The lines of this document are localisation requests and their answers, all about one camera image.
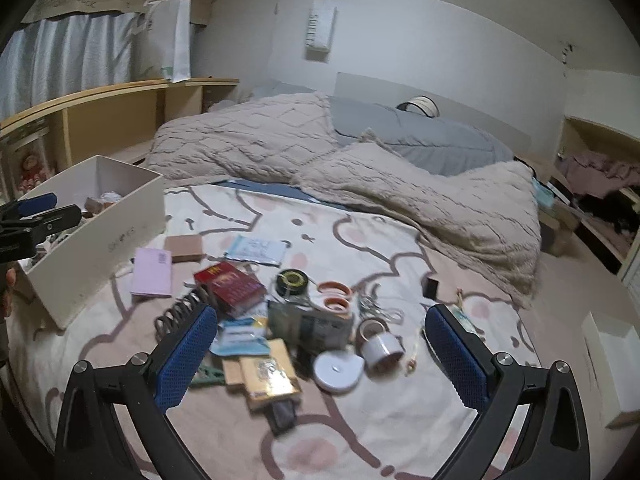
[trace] pink clothes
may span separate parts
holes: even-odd
[[[640,185],[640,164],[612,160],[604,153],[582,152],[568,156],[559,169],[578,195],[604,198],[623,187]]]

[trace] pink notebook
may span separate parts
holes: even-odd
[[[136,249],[130,292],[134,296],[171,297],[171,252]]]

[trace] beige blanket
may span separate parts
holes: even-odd
[[[146,166],[168,187],[231,177],[279,182],[398,218],[528,304],[540,226],[527,166],[502,162],[443,177],[383,148],[371,132],[361,141],[338,149],[322,94],[278,95],[163,125]]]
[[[292,184],[323,200],[417,228],[434,249],[527,305],[540,253],[531,170],[499,162],[457,176],[416,168],[371,132],[300,170]]]

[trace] light blue curtain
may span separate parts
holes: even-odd
[[[137,16],[72,14],[14,32],[0,55],[0,120],[66,94],[131,81]]]

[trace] pillow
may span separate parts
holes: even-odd
[[[532,292],[540,224],[531,170],[519,162],[433,175],[366,132],[360,142],[300,168],[292,184],[414,226],[432,248],[479,272],[518,304]]]
[[[163,124],[145,166],[169,187],[231,177],[287,183],[337,147],[324,95],[278,95]]]
[[[367,128],[396,153],[432,174],[455,175],[513,159],[513,153],[489,133],[446,118],[430,119],[383,105],[330,96],[338,143],[355,142]]]
[[[277,79],[267,79],[263,84],[254,87],[251,92],[251,101],[262,99],[263,97],[273,97],[281,94],[312,94],[312,88],[306,86],[290,85]]]

